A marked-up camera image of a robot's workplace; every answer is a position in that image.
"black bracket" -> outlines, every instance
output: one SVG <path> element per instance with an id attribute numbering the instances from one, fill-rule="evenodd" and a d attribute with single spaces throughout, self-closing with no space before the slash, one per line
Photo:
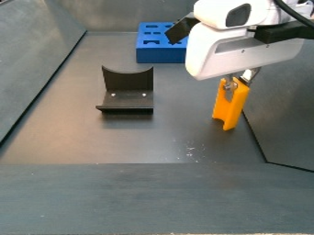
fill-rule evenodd
<path id="1" fill-rule="evenodd" d="M 258 26 L 254 38 L 265 44 L 289 39 L 314 39 L 314 30 L 296 20 L 276 26 Z"/>
<path id="2" fill-rule="evenodd" d="M 173 27 L 166 31 L 166 36 L 172 44 L 180 42 L 186 36 L 189 36 L 193 27 L 201 23 L 201 20 L 194 17 L 194 13 L 188 14 Z"/>
<path id="3" fill-rule="evenodd" d="M 121 73 L 102 66 L 106 84 L 103 105 L 110 114 L 154 113 L 154 67 L 138 73 Z"/>

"hole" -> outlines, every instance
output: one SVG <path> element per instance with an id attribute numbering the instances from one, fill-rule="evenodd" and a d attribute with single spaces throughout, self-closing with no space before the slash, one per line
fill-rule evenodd
<path id="1" fill-rule="evenodd" d="M 169 41 L 169 43 L 172 44 L 172 42 Z M 182 44 L 182 41 L 178 41 L 177 43 L 174 43 L 173 45 L 176 45 L 176 44 Z"/>
<path id="2" fill-rule="evenodd" d="M 160 41 L 160 40 L 145 40 L 145 41 L 143 41 L 143 44 L 149 44 L 149 43 L 160 44 L 161 41 Z"/>
<path id="3" fill-rule="evenodd" d="M 146 27 L 147 27 L 147 28 L 158 28 L 157 25 L 147 25 Z"/>

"cable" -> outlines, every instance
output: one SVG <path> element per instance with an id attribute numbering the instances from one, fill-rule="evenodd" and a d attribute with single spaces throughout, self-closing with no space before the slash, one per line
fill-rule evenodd
<path id="1" fill-rule="evenodd" d="M 301 16 L 285 3 L 282 0 L 274 0 L 274 2 L 277 3 L 277 5 L 280 6 L 280 8 L 292 16 L 294 17 L 302 24 L 305 24 L 306 26 L 309 26 L 311 28 L 314 29 L 314 23 L 305 18 L 304 16 Z"/>

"black l-shaped holder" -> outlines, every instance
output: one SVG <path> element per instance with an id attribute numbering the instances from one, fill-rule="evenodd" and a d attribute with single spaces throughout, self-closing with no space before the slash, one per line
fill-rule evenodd
<path id="1" fill-rule="evenodd" d="M 121 73 L 102 66 L 106 84 L 103 105 L 107 114 L 154 113 L 154 67 L 135 73 Z"/>

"blue foam block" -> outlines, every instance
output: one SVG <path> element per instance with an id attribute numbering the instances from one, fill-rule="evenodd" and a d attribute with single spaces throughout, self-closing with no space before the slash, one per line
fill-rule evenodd
<path id="1" fill-rule="evenodd" d="M 172 45 L 165 32 L 173 22 L 142 22 L 137 41 L 138 63 L 184 63 L 186 61 L 188 38 Z"/>

